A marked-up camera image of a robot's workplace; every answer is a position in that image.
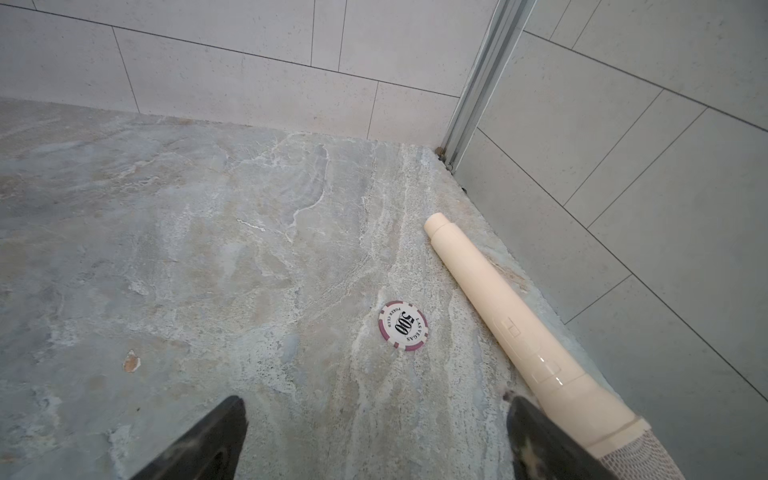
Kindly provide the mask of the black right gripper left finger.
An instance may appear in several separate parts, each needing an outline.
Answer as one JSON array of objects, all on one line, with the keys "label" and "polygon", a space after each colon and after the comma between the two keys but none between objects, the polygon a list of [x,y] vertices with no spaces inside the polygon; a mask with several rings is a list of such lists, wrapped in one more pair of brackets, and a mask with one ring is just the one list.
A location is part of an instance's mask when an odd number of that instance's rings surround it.
[{"label": "black right gripper left finger", "polygon": [[232,480],[247,429],[244,400],[229,396],[131,479]]}]

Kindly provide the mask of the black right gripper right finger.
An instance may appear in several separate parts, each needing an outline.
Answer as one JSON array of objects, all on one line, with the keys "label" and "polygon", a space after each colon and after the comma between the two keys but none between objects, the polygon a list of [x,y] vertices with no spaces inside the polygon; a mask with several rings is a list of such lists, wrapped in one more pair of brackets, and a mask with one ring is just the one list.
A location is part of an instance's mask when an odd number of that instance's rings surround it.
[{"label": "black right gripper right finger", "polygon": [[516,479],[616,478],[527,398],[506,391],[503,399]]}]

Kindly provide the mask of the aluminium corner post right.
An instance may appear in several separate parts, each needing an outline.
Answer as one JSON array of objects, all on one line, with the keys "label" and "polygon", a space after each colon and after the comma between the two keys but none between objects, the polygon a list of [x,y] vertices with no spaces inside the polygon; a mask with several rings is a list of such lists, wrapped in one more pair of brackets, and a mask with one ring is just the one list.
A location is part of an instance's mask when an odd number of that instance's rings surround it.
[{"label": "aluminium corner post right", "polygon": [[467,82],[436,155],[454,174],[536,5],[532,0],[497,2]]}]

